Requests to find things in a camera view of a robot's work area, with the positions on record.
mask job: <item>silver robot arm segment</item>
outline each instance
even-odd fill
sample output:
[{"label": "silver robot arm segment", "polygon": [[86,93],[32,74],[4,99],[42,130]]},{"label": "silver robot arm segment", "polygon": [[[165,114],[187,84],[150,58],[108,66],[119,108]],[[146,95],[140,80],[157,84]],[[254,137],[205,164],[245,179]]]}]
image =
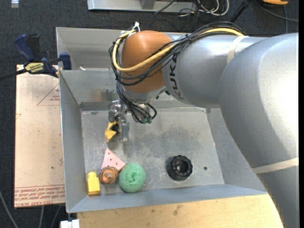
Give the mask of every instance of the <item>silver robot arm segment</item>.
[{"label": "silver robot arm segment", "polygon": [[123,101],[142,108],[142,117],[149,100],[164,90],[189,105],[221,108],[287,228],[299,227],[298,41],[298,33],[212,34],[162,62],[168,63],[161,68],[163,86],[138,93],[118,83]]}]

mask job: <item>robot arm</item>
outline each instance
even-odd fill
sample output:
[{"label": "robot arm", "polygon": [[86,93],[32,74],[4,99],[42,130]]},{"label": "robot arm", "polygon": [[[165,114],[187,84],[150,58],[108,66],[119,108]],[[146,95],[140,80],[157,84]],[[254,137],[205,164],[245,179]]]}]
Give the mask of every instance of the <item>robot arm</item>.
[{"label": "robot arm", "polygon": [[239,28],[215,24],[176,39],[131,29],[110,53],[119,105],[124,105],[114,107],[112,119],[119,123],[123,140],[128,132],[125,114],[151,123],[156,109],[149,101],[164,91],[189,105],[220,107],[282,222],[299,227],[297,33],[246,37]]}]

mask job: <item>yellow block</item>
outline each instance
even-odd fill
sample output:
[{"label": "yellow block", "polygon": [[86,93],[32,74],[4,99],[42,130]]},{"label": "yellow block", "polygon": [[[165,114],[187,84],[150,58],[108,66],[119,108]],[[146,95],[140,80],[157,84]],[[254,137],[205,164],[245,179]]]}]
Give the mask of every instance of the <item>yellow block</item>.
[{"label": "yellow block", "polygon": [[87,194],[96,195],[100,193],[99,178],[96,172],[92,171],[87,174]]}]

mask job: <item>cardboard sheet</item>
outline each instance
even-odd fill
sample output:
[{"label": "cardboard sheet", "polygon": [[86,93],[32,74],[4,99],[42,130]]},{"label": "cardboard sheet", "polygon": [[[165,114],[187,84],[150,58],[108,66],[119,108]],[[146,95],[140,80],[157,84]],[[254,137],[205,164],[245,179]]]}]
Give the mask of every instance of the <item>cardboard sheet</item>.
[{"label": "cardboard sheet", "polygon": [[65,203],[64,183],[59,80],[18,75],[14,206]]}]

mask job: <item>green sponge ball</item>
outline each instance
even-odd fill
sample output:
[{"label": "green sponge ball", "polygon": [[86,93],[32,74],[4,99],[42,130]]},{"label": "green sponge ball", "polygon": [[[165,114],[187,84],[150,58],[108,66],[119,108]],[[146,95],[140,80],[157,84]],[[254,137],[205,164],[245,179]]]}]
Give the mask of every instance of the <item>green sponge ball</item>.
[{"label": "green sponge ball", "polygon": [[136,192],[144,184],[146,173],[143,168],[135,163],[126,164],[119,175],[119,184],[125,192]]}]

